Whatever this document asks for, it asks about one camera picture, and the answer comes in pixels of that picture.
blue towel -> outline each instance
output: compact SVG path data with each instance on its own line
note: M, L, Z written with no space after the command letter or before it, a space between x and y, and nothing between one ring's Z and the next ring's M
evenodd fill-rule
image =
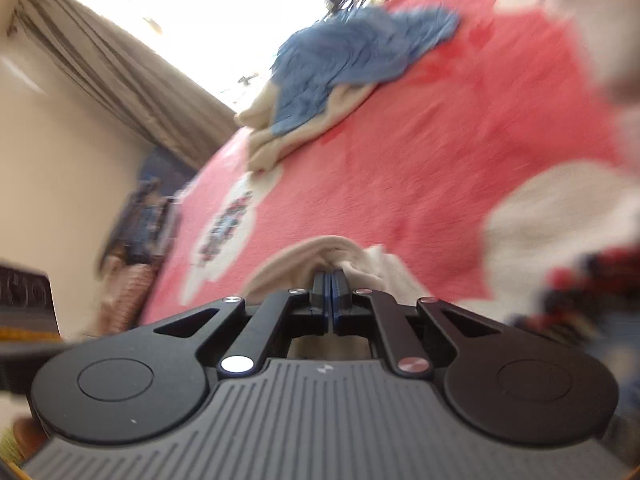
M326 107L332 87L391 81L455 33L443 7L389 13L366 7L293 34L278 50L271 80L280 87L271 130L282 136Z

pink blanket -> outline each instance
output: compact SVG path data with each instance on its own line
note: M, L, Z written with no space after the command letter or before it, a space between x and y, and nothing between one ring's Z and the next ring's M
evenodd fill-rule
M244 130L211 159L143 322L237 293L267 257L318 235L383 244L431 294L494 317L487 305L530 309L551 266L632 237L611 112L562 2L390 6L437 3L462 16L453 40L324 136L266 174L244 173Z

ribbed rubber surface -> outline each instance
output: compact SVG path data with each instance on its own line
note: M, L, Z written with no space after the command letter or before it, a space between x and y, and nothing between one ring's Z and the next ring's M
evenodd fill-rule
M392 376L377 361L289 360L224 381L200 416L164 438L112 449L53 439L26 471L34 480L611 480L626 472L596 441L529 450L484 438L429 383Z

curtain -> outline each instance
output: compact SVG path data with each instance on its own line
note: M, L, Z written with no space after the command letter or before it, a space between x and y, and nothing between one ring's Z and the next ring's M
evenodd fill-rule
M14 20L103 107L193 168L236 130L231 108L77 0L18 0Z

folded cloth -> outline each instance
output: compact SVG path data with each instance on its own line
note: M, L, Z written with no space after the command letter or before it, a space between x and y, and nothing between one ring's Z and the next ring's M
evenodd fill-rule
M249 142L249 170L271 169L337 124L376 84L400 77L420 56L451 38L458 22L458 15L443 7L394 13L367 7L293 34L278 51L267 87L236 116L240 125L256 128L256 139ZM293 138L261 153L281 136Z
M311 288L316 270L342 269L353 288L388 292L398 303L415 304L427 290L400 258L382 245L361 248L341 236L319 236L289 246L266 260L242 287L249 304L261 303L274 290Z
M292 245L262 264L248 279L241 295L249 304L260 303L274 290L311 288L316 270L342 269L353 288L388 292L398 303L415 304L427 296L425 288L394 254L383 246L363 249L348 238L321 236ZM304 336L292 341L289 355L332 360L366 359L369 343L357 336Z

